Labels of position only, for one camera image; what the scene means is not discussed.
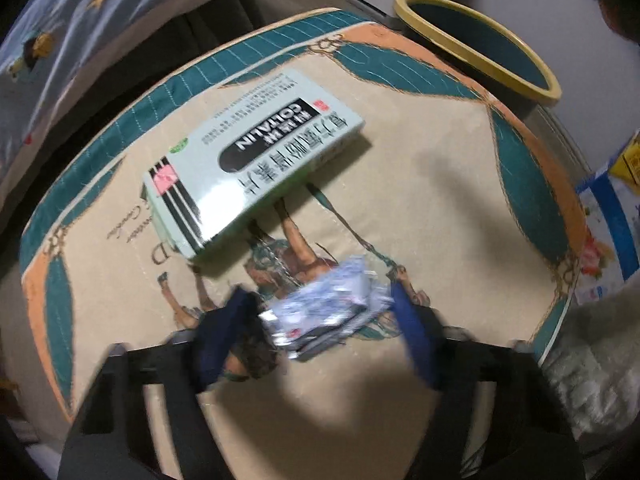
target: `floor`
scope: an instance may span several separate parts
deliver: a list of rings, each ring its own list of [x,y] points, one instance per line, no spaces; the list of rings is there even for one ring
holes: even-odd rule
[[[268,22],[317,9],[340,7],[357,14],[361,10],[347,0],[258,0]],[[558,136],[559,125],[544,110],[538,110],[527,123],[541,138],[551,143],[570,177],[577,182],[584,176],[580,160],[570,146]],[[21,385],[19,402],[27,418],[34,424],[44,442],[61,449],[68,422],[63,418],[40,366],[28,323],[26,305],[20,286],[17,265],[18,238],[21,222],[4,232],[0,251],[0,342],[9,378]]]

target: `trash can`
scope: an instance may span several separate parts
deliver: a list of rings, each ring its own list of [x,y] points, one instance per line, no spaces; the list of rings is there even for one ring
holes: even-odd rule
[[[519,118],[562,95],[551,69],[526,43],[476,10],[450,0],[396,0],[405,34],[478,81]]]

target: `white wall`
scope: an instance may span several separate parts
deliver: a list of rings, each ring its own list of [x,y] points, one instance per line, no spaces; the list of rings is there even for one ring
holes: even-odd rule
[[[592,169],[640,128],[640,47],[611,32],[591,0],[455,0],[520,36],[563,94],[553,108]]]

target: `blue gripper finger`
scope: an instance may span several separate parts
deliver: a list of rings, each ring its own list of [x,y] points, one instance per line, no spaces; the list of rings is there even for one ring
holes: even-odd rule
[[[428,387],[439,390],[445,366],[442,348],[446,338],[442,323],[432,309],[412,304],[401,283],[392,283],[391,296],[394,299],[391,310],[396,315],[416,373]]]

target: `table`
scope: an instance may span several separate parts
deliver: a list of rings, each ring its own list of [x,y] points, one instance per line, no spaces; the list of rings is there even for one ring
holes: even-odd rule
[[[160,243],[142,174],[284,66],[359,113],[363,133],[193,269]],[[430,298],[449,324],[492,344],[530,340],[543,359],[584,233],[563,170],[503,104],[407,38],[319,9],[194,60],[123,110],[34,211],[20,266],[38,354],[71,419],[111,343],[158,344],[235,283],[268,301],[279,273],[352,254],[415,301]],[[400,478],[436,397],[398,335],[387,314],[341,348],[243,384],[230,358],[231,380],[202,402],[235,475]],[[154,435],[169,449],[161,393],[149,396]]]

